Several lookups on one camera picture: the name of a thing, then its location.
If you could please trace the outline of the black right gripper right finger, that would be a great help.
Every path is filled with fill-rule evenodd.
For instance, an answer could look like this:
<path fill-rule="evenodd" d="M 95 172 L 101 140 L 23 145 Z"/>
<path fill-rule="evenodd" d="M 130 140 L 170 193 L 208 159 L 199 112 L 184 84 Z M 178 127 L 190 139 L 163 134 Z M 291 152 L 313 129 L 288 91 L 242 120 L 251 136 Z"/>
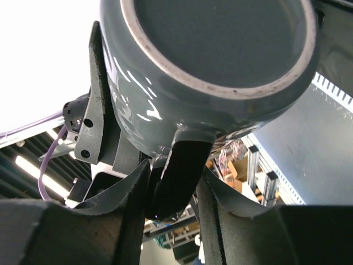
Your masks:
<path fill-rule="evenodd" d="M 205 169 L 197 185 L 207 264 L 351 264 L 352 207 L 262 206 Z"/>

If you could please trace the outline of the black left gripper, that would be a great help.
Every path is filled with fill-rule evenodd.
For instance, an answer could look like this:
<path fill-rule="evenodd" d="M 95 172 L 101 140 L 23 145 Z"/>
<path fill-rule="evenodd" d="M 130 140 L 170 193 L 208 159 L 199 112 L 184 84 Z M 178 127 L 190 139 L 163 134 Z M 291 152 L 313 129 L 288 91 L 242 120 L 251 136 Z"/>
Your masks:
<path fill-rule="evenodd" d="M 65 126 L 73 135 L 74 154 L 91 165 L 92 180 L 83 200 L 124 179 L 143 160 L 143 153 L 123 135 L 115 119 L 98 21 L 93 23 L 89 39 L 89 67 L 89 94 L 63 107 Z"/>

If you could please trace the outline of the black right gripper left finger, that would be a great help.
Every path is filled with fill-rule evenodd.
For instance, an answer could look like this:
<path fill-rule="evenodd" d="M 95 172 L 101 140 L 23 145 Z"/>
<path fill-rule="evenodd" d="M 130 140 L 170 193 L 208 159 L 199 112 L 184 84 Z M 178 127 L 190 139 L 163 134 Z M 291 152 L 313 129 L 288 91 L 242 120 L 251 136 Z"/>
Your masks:
<path fill-rule="evenodd" d="M 74 209 L 1 200 L 1 263 L 139 264 L 149 176 L 145 160 Z"/>

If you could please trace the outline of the grey-green ceramic mug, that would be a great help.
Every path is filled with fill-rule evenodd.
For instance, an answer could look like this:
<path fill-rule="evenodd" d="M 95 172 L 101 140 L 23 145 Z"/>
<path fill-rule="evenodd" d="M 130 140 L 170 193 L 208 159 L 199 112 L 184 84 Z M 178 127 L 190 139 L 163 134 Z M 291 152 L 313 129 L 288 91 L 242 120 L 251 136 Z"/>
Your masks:
<path fill-rule="evenodd" d="M 276 119 L 318 62 L 310 1 L 101 1 L 114 115 L 152 162 L 145 216 L 189 202 L 212 150 Z"/>

